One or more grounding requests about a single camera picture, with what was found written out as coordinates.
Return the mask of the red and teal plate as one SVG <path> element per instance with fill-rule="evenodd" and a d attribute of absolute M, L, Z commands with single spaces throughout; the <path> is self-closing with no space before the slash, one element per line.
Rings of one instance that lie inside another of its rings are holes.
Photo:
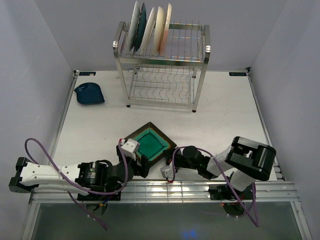
<path fill-rule="evenodd" d="M 127 36 L 127 49 L 130 51 L 134 47 L 134 40 L 136 37 L 138 24 L 140 19 L 140 4 L 136 0 L 133 8 L 130 28 Z"/>

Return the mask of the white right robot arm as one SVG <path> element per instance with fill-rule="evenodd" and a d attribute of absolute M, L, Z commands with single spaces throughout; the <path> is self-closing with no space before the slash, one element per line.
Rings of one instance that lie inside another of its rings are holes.
<path fill-rule="evenodd" d="M 215 156 L 204 155 L 203 150 L 193 145 L 164 150 L 163 154 L 166 166 L 160 170 L 170 183 L 181 168 L 196 170 L 207 180 L 234 169 L 227 177 L 228 183 L 211 186 L 208 190 L 212 200 L 233 201 L 238 197 L 248 199 L 256 180 L 269 180 L 277 151 L 270 145 L 236 136 L 230 146 Z"/>

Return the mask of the stainless steel dish rack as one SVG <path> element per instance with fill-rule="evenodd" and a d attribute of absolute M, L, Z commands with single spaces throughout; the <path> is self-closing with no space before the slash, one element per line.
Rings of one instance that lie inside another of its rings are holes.
<path fill-rule="evenodd" d="M 126 107 L 160 105 L 196 112 L 211 56 L 209 25 L 171 23 L 163 55 L 126 47 L 130 25 L 121 21 L 112 48 Z"/>

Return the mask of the aluminium front rail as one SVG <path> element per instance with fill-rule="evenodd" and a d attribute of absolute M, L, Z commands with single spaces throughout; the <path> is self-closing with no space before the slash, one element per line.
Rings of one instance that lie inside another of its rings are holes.
<path fill-rule="evenodd" d="M 224 181 L 143 181 L 133 180 L 121 191 L 120 200 L 113 204 L 173 204 L 224 203 L 211 200 L 210 185 L 225 185 Z M 300 197 L 291 181 L 258 181 L 255 183 L 257 202 L 299 202 Z"/>

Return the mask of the white green red rimmed plate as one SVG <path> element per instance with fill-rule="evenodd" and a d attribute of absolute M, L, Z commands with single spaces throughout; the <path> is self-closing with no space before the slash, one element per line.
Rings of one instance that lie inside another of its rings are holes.
<path fill-rule="evenodd" d="M 145 31 L 143 34 L 143 38 L 142 38 L 142 42 L 141 42 L 141 46 L 140 46 L 140 54 L 141 55 L 147 51 L 147 47 L 149 45 L 155 23 L 156 23 L 156 10 L 153 7 L 151 9 L 149 18 L 146 23 Z"/>

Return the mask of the cream bear plate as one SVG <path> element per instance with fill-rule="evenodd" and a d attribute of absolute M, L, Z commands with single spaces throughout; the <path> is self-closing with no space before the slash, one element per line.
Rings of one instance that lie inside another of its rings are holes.
<path fill-rule="evenodd" d="M 153 45 L 152 45 L 152 55 L 156 56 L 160 47 L 160 41 L 163 32 L 164 26 L 164 10 L 162 7 L 158 7 L 157 16 L 155 21 L 155 31 L 154 31 L 154 38 L 153 38 Z"/>

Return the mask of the square black teal plate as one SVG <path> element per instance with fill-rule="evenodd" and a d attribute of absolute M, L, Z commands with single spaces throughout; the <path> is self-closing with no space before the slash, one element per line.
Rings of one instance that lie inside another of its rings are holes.
<path fill-rule="evenodd" d="M 177 147 L 176 143 L 150 121 L 124 139 L 132 139 L 140 144 L 136 152 L 136 159 L 141 164 L 142 155 L 146 156 L 150 168 L 163 159 L 163 151 Z"/>

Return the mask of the left blue table label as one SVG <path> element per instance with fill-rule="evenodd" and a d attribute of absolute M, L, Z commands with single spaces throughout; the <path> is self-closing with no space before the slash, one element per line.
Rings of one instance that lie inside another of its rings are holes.
<path fill-rule="evenodd" d="M 84 71 L 82 71 L 82 72 L 80 72 L 79 73 L 79 76 L 95 76 L 96 75 L 96 72 L 94 71 L 94 72 L 84 72 Z"/>

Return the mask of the cream and pink branch plate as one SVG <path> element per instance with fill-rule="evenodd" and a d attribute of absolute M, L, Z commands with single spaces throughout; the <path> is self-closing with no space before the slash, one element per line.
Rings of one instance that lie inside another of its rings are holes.
<path fill-rule="evenodd" d="M 165 24 L 164 24 L 164 29 L 163 29 L 163 37 L 162 37 L 161 45 L 159 48 L 159 55 L 160 56 L 163 56 L 165 54 L 166 45 L 167 45 L 167 38 L 168 38 L 168 34 L 169 34 L 171 15 L 172 15 L 172 4 L 168 3 L 167 14 L 166 14 L 166 19 L 165 19 Z"/>

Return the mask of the dark blue irregular dish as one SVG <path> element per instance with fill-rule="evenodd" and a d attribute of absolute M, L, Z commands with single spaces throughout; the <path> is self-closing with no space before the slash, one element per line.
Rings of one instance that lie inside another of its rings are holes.
<path fill-rule="evenodd" d="M 105 102 L 101 87 L 94 82 L 85 82 L 77 86 L 74 90 L 76 100 L 81 105 L 96 105 Z"/>

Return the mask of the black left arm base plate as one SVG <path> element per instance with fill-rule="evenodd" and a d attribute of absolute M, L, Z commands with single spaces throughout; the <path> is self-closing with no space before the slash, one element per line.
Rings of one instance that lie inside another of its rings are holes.
<path fill-rule="evenodd" d="M 121 200 L 121 193 L 118 192 L 113 195 L 99 195 L 99 194 L 92 194 L 89 193 L 88 195 L 77 195 L 78 201 L 99 201 L 99 202 L 105 202 L 105 201 L 120 201 Z"/>

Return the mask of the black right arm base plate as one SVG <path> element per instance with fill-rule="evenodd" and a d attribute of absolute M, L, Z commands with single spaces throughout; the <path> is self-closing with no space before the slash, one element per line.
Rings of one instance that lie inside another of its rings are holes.
<path fill-rule="evenodd" d="M 253 199 L 253 184 L 246 187 L 244 191 L 235 190 L 240 200 L 252 200 Z M 236 201 L 237 198 L 231 191 L 227 184 L 210 184 L 208 188 L 209 198 L 211 200 L 228 200 Z"/>

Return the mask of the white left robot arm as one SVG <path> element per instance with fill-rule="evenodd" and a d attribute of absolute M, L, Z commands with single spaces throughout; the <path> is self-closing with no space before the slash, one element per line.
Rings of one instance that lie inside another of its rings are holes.
<path fill-rule="evenodd" d="M 95 200 L 120 192 L 134 176 L 146 178 L 149 161 L 141 155 L 140 145 L 126 142 L 116 147 L 118 164 L 108 160 L 83 162 L 73 165 L 52 166 L 31 162 L 25 157 L 17 160 L 16 173 L 9 181 L 14 193 L 30 193 L 35 189 L 58 190 L 81 195 L 90 194 Z"/>

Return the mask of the dark teal blossom plate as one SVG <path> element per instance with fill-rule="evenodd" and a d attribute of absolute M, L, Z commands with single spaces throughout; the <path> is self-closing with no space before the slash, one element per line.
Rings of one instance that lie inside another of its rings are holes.
<path fill-rule="evenodd" d="M 136 53 L 141 47 L 144 32 L 146 29 L 146 24 L 147 24 L 147 10 L 146 10 L 145 3 L 143 3 L 141 7 L 140 19 L 139 19 L 139 24 L 138 24 L 137 34 L 135 39 L 134 53 Z"/>

